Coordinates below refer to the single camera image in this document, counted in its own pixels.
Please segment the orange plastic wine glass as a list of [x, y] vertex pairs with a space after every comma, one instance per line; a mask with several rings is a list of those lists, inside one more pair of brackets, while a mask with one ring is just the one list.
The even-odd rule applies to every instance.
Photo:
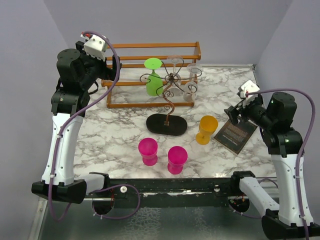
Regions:
[[211, 136], [217, 130], [218, 125], [218, 120], [214, 116], [203, 116], [199, 122], [199, 132], [195, 136], [196, 142], [200, 145], [207, 145], [211, 140]]

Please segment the green plastic wine glass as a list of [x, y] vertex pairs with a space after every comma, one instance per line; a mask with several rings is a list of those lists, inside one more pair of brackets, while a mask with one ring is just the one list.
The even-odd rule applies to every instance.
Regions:
[[163, 80], [155, 72], [162, 66], [162, 61], [158, 58], [151, 57], [145, 60], [144, 66], [152, 70], [151, 74], [147, 77], [148, 81], [146, 83], [146, 91], [149, 96], [155, 97], [163, 92]]

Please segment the frosted clear wine glass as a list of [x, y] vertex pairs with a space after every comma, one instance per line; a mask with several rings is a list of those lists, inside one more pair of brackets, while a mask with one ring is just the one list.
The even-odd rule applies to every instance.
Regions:
[[197, 63], [190, 63], [187, 67], [190, 73], [190, 81], [184, 85], [183, 99], [186, 102], [193, 103], [197, 97], [198, 84], [196, 80], [203, 73], [203, 67]]

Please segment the metal wine glass rack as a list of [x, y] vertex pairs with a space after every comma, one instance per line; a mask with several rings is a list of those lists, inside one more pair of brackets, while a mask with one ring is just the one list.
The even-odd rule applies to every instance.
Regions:
[[[162, 69], [157, 69], [155, 71], [160, 77], [165, 77], [166, 76], [166, 70]], [[182, 78], [181, 79], [187, 79], [191, 78], [190, 73], [189, 77]], [[147, 129], [154, 134], [159, 134], [159, 135], [166, 135], [166, 136], [181, 136], [183, 135], [187, 128], [188, 124], [187, 121], [178, 115], [174, 115], [175, 107], [176, 104], [173, 103], [170, 98], [174, 97], [174, 95], [171, 93], [169, 86], [165, 87], [165, 93], [162, 96], [159, 96], [158, 94], [156, 97], [159, 97], [165, 101], [164, 103], [164, 109], [168, 111], [166, 114], [162, 113], [155, 113], [150, 115], [146, 119], [146, 127]], [[180, 90], [182, 91], [182, 94], [184, 93], [184, 84], [181, 84]]]

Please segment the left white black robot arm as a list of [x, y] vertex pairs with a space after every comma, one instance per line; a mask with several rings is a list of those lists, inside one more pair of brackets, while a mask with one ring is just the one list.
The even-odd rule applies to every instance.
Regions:
[[51, 97], [53, 131], [49, 157], [41, 180], [32, 184], [31, 191], [47, 200], [80, 204], [91, 192], [103, 198], [111, 190], [103, 173], [75, 179], [74, 157], [79, 130], [86, 110], [91, 107], [90, 87], [97, 79], [116, 83], [122, 64], [114, 53], [112, 67], [107, 66], [105, 46], [90, 48], [81, 41], [75, 46], [57, 55], [59, 79]]

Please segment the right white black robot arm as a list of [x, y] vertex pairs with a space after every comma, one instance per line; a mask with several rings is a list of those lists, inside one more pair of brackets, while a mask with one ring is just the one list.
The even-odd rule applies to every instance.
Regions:
[[240, 91], [238, 95], [241, 101], [225, 109], [225, 113], [233, 125], [250, 120], [261, 129], [275, 168], [279, 201], [273, 200], [250, 171], [234, 172], [230, 191], [236, 196], [248, 196], [259, 212], [263, 232], [269, 240], [318, 237], [320, 226], [311, 215], [303, 178], [307, 138], [291, 126], [297, 110], [295, 98], [276, 91], [264, 108], [260, 92]]

